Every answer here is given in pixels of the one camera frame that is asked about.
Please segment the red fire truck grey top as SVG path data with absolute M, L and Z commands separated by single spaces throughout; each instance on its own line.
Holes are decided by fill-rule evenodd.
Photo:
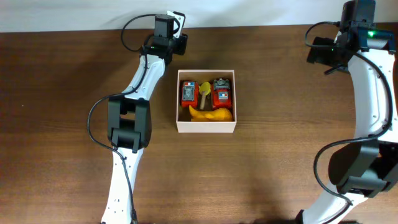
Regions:
M 212 109 L 232 109 L 231 85 L 228 79 L 215 79 L 211 84 Z

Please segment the orange dinosaur toy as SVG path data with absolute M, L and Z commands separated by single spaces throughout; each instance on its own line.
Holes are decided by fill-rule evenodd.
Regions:
M 195 122 L 210 122 L 210 121 L 216 121 L 216 122 L 230 122 L 233 121 L 233 115 L 230 112 L 230 110 L 226 108 L 219 108 L 217 110 L 213 111 L 199 111 L 194 109 L 192 106 L 188 107 L 190 115 L 191 115 L 191 121 Z

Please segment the red fire truck with ladder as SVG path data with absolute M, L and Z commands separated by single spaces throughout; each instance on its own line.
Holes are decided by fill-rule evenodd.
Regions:
M 183 81 L 181 86 L 181 101 L 180 101 L 182 108 L 188 108 L 189 106 L 197 108 L 198 93 L 199 93 L 199 86 L 197 82 Z

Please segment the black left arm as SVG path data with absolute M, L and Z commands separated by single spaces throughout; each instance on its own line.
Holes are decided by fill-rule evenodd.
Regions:
M 101 218 L 104 224 L 138 222 L 133 192 L 139 161 L 152 134 L 150 98 L 173 55 L 183 55 L 187 45 L 188 36 L 182 32 L 185 14 L 169 11 L 154 19 L 154 33 L 137 50 L 139 66 L 130 84 L 107 98 L 113 170 Z

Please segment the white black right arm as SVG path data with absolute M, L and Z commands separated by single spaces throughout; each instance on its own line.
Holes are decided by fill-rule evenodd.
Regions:
M 353 0 L 343 6 L 334 39 L 316 37 L 309 43 L 309 63 L 328 73 L 348 73 L 354 86 L 355 132 L 332 143 L 329 181 L 297 223 L 341 223 L 355 206 L 397 183 L 397 108 L 393 71 L 393 32 L 377 29 L 374 0 Z

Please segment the yellow wooden rattle drum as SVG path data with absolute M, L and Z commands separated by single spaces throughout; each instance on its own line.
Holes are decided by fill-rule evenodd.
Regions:
M 209 82 L 204 82 L 200 85 L 200 94 L 201 94 L 201 103 L 200 103 L 200 109 L 204 110 L 205 107 L 205 101 L 206 101 L 206 96 L 211 93 L 211 84 Z

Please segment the pink box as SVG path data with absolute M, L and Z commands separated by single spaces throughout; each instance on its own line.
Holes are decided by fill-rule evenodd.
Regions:
M 231 84 L 232 121 L 191 121 L 190 113 L 180 106 L 181 85 L 185 80 L 196 81 L 199 84 L 213 81 L 217 78 L 227 78 Z M 234 70 L 178 70 L 177 73 L 177 105 L 176 124 L 180 133 L 233 133 L 237 123 L 236 88 Z

